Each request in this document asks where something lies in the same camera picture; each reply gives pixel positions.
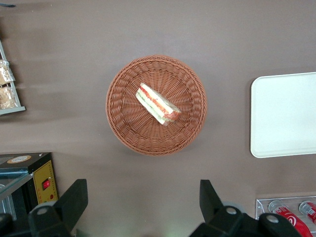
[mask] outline round wicker basket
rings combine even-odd
[[[137,100],[143,82],[176,105],[179,119],[161,125]],[[152,55],[135,59],[113,79],[106,100],[106,113],[116,137],[130,149],[150,156],[175,153],[189,145],[202,129],[206,117],[204,87],[186,64]]]

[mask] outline yellow panel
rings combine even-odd
[[[51,160],[34,171],[33,180],[39,204],[58,200]]]

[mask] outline can holder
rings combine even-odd
[[[5,54],[4,54],[4,50],[3,50],[3,46],[2,46],[1,41],[0,41],[0,54],[1,54],[2,59],[7,61],[6,57],[5,57]],[[0,116],[4,115],[4,114],[10,114],[10,113],[13,113],[13,112],[18,112],[18,111],[24,111],[25,110],[25,107],[21,106],[18,94],[16,92],[16,88],[15,88],[14,82],[15,82],[15,80],[14,81],[10,81],[10,82],[8,82],[6,84],[6,86],[11,87],[11,90],[12,90],[13,95],[15,97],[15,101],[16,101],[17,107],[9,108],[9,109],[0,109]]]
[[[306,215],[303,215],[298,209],[299,205],[304,201],[316,203],[316,196],[256,199],[256,220],[259,220],[261,214],[270,213],[268,206],[274,200],[281,200],[284,204],[286,204],[288,209],[298,218],[300,218],[310,229],[313,236],[316,237],[316,225]]]

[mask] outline metal rack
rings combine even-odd
[[[2,46],[1,40],[0,40],[0,53],[1,53],[2,59],[6,61],[6,57],[5,57],[5,54],[4,54],[4,50],[3,50],[3,46]],[[19,112],[19,111],[24,111],[25,110],[25,107],[21,106],[18,94],[16,92],[16,88],[15,88],[14,82],[11,81],[11,82],[8,83],[8,85],[10,87],[12,87],[12,90],[14,92],[15,100],[16,100],[16,103],[17,103],[18,107],[0,110],[0,116],[4,115],[4,114],[9,114],[9,113]]]

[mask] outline red can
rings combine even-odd
[[[303,215],[306,215],[314,224],[316,224],[316,205],[314,203],[311,201],[304,201],[299,205],[298,209]]]
[[[284,203],[282,203],[281,200],[272,201],[269,204],[269,211],[285,217],[301,234],[301,236],[313,237],[307,225],[302,220],[300,220],[293,212],[291,212],[288,207]]]

